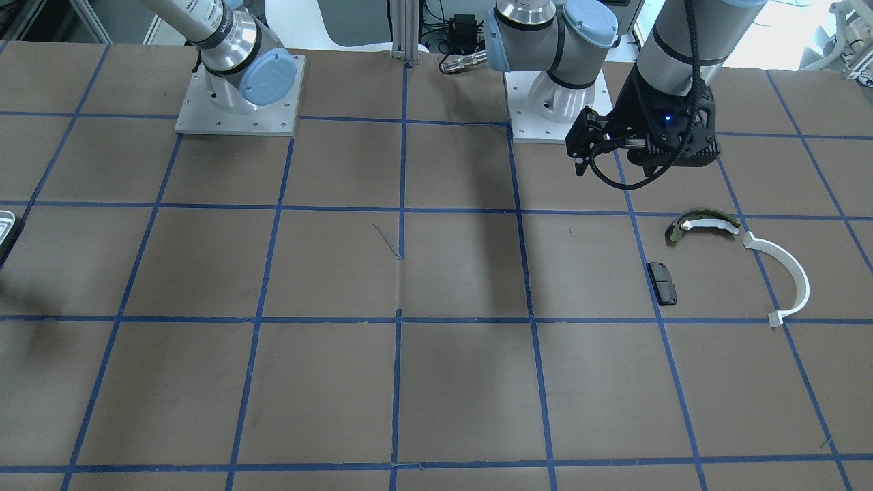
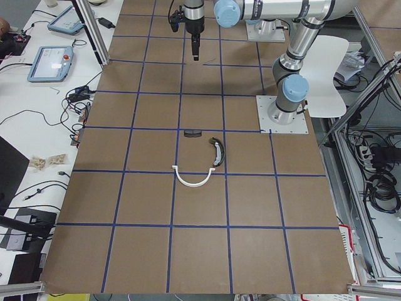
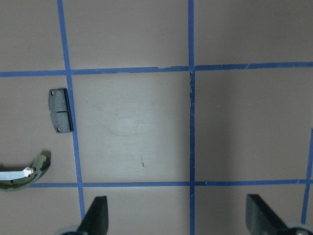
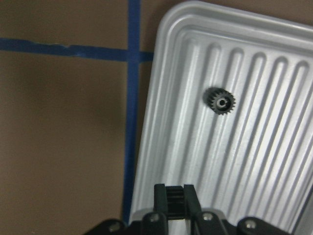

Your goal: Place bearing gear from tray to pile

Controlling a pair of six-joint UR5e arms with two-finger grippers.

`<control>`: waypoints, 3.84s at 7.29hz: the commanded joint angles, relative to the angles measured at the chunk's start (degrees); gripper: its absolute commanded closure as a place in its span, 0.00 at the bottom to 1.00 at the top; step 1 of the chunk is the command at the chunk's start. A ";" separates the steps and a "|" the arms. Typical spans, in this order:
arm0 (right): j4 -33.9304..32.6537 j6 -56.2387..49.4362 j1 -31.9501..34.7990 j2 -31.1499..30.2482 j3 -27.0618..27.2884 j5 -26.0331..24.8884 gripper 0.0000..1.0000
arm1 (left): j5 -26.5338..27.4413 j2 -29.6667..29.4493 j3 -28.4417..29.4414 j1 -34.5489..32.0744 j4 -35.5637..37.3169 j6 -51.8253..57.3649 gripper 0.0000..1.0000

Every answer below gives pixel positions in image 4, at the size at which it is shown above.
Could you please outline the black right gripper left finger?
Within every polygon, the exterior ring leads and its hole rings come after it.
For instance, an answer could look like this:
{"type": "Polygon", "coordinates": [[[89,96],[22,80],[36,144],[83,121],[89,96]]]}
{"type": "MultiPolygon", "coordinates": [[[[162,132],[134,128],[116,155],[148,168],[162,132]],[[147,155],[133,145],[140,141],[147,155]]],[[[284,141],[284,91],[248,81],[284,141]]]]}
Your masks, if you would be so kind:
{"type": "Polygon", "coordinates": [[[165,184],[154,185],[154,207],[153,211],[161,213],[168,219],[168,200],[165,184]]]}

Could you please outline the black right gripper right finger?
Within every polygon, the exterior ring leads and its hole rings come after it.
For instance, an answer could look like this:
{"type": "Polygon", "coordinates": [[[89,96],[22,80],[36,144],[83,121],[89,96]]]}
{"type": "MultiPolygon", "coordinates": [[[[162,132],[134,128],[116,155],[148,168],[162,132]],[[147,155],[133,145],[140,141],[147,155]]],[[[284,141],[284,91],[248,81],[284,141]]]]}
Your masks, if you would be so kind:
{"type": "Polygon", "coordinates": [[[202,212],[197,193],[193,185],[184,185],[183,190],[185,218],[193,219],[198,213],[202,212]]]}

